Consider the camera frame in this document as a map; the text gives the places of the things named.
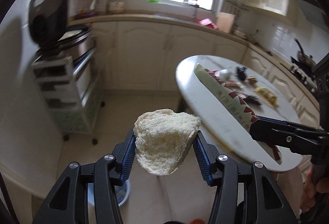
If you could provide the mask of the person right hand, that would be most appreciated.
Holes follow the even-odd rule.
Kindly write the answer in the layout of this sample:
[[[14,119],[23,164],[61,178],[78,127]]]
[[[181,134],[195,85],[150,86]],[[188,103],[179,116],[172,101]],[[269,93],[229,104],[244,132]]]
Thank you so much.
[[[308,170],[305,184],[303,185],[303,193],[301,196],[300,209],[304,212],[309,211],[315,204],[315,194],[328,193],[328,178],[322,178],[316,185],[312,182],[313,167]]]

